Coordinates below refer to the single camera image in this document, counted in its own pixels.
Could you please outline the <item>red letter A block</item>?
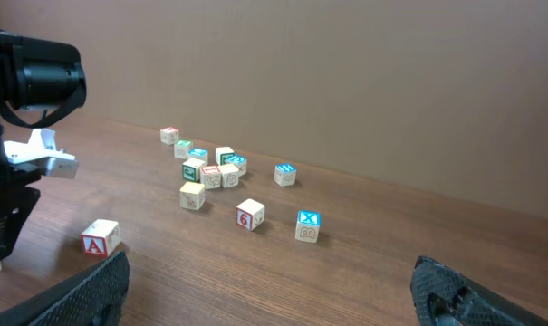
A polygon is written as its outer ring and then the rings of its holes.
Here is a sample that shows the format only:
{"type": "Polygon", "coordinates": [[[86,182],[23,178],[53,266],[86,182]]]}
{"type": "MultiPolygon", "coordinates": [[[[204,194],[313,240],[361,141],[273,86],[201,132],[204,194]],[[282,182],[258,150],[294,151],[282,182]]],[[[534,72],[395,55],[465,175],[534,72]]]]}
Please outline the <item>red letter A block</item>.
{"type": "Polygon", "coordinates": [[[97,219],[81,233],[82,250],[88,255],[109,257],[120,241],[116,221],[97,219]]]}

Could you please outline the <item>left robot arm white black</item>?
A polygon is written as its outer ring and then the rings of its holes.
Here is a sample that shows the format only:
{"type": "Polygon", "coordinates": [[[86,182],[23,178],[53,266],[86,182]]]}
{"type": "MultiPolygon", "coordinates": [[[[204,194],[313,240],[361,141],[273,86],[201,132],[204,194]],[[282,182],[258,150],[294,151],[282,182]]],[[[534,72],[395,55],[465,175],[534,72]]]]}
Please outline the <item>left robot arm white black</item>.
{"type": "Polygon", "coordinates": [[[42,177],[74,178],[79,162],[58,149],[52,125],[84,105],[86,76],[72,45],[0,30],[0,261],[40,198],[42,177]]]}

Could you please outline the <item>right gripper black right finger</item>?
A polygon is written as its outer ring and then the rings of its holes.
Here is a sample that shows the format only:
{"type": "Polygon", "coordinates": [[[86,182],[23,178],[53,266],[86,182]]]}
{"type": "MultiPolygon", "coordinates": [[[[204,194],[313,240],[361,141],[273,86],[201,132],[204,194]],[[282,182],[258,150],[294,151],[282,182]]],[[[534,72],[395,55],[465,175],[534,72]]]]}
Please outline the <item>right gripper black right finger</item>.
{"type": "Polygon", "coordinates": [[[545,318],[428,256],[417,259],[410,291],[421,326],[548,326],[545,318]]]}

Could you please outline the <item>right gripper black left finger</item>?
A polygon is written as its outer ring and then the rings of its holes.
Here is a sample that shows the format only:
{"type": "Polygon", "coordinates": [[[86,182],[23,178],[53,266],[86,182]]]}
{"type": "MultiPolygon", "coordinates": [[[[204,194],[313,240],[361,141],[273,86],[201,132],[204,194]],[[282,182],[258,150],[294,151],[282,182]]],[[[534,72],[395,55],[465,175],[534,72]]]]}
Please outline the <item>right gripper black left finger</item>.
{"type": "Polygon", "coordinates": [[[119,251],[0,312],[0,326],[117,326],[129,285],[129,260],[119,251]]]}

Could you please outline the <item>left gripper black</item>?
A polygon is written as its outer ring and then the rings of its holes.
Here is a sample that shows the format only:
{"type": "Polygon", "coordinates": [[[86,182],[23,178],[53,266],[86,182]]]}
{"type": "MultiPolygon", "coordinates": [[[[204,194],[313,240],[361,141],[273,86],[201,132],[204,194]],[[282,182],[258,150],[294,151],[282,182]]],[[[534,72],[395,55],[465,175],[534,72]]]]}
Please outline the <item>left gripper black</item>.
{"type": "Polygon", "coordinates": [[[29,187],[42,177],[32,164],[8,164],[0,169],[0,261],[14,250],[18,236],[41,192],[29,187]]]}

